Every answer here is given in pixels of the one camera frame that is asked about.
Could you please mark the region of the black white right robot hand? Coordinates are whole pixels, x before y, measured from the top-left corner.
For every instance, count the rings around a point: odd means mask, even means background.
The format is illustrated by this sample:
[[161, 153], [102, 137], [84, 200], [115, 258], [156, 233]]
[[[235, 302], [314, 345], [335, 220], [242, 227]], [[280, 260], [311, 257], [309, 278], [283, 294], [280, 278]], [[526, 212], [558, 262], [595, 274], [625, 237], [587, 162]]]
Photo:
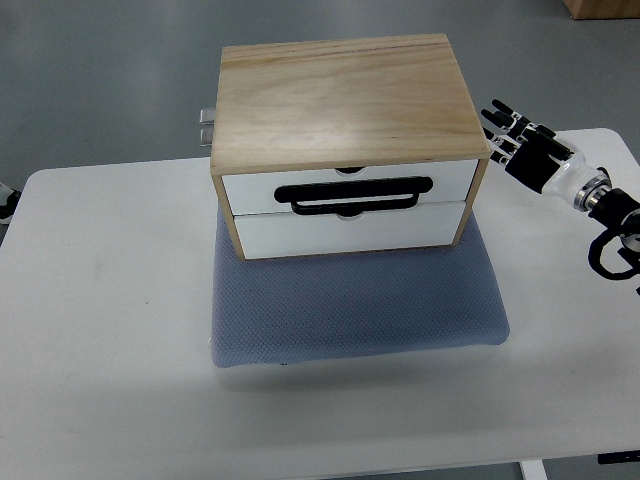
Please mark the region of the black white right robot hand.
[[492, 106], [492, 111], [481, 111], [498, 129], [484, 130], [490, 159], [522, 185], [538, 194], [561, 197], [578, 210], [586, 209], [590, 194], [611, 188], [609, 176], [588, 166], [584, 154], [557, 140], [553, 130], [497, 99]]

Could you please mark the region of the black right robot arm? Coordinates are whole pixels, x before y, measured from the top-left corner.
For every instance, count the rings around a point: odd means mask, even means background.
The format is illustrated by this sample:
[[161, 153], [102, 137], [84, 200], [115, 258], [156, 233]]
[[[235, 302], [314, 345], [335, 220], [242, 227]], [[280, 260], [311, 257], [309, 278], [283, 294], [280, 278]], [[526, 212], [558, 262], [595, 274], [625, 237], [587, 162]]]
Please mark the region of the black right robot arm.
[[[597, 171], [596, 177], [576, 197], [576, 208], [605, 227], [590, 244], [588, 263], [604, 279], [630, 280], [639, 274], [639, 202], [624, 190], [613, 188], [604, 167], [598, 167]], [[621, 242], [617, 254], [629, 265], [625, 271], [612, 272], [602, 264], [603, 251], [615, 238]]]

